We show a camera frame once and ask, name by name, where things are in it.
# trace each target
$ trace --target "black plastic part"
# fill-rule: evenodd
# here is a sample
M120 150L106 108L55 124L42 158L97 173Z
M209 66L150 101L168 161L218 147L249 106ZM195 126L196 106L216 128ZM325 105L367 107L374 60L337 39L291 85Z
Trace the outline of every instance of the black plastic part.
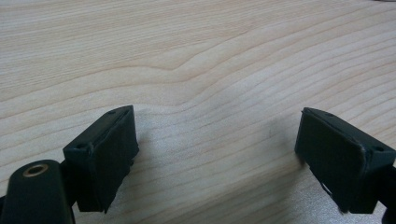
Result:
M138 151L134 108L105 113L64 148L69 202L75 194L80 211L106 212Z
M382 217L382 224L395 224L396 223L396 210L387 209Z
M57 161L35 161L14 172L0 223L74 223Z
M5 199L6 199L6 196L3 196L0 198L0 217L1 217L1 214L3 213L3 206L4 206Z
M62 172L62 177L63 177L63 182L64 182L64 193L66 195L67 203L69 206L73 206L73 204L77 200L77 189L76 188L76 183L73 182L73 176L70 174L70 169L68 169L66 165L66 161L63 161L61 163L61 172Z
M335 115L305 108L295 146L342 212L371 214L395 150Z
M378 184L378 200L396 215L396 168L393 166L381 175Z

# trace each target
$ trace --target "metal grommet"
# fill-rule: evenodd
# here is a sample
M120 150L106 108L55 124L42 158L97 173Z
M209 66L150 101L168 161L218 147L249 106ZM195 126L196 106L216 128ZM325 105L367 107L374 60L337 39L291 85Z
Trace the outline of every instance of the metal grommet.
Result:
M45 163L40 163L34 166L27 168L23 172L24 177L33 177L37 175L41 175L49 169L49 166Z

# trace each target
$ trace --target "screw hole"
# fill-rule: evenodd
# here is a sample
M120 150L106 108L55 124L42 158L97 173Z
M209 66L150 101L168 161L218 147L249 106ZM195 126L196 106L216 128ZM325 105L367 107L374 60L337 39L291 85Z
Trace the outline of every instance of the screw hole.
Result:
M377 151L385 151L385 149L382 148L382 147L374 147L374 149L377 150Z
M46 172L49 169L49 166L47 164L38 164L38 165L34 165L31 166L29 168L27 168L24 172L23 172L23 176L25 177L33 177L33 176L37 176L37 175L41 175L44 172Z

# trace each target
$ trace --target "wooden surface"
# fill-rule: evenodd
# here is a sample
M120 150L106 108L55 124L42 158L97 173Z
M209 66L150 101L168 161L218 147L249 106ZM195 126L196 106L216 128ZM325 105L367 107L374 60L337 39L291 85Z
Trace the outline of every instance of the wooden surface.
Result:
M300 111L396 147L396 4L2 1L0 195L134 105L141 152L82 223L379 223L341 215L293 147Z

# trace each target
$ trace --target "wood grain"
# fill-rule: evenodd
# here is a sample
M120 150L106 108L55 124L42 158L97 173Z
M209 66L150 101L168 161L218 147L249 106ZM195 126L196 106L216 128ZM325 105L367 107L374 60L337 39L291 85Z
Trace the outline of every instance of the wood grain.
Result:
M293 153L304 106L396 147L396 4L2 1L0 194L107 110L141 152L77 223L379 223L341 215Z

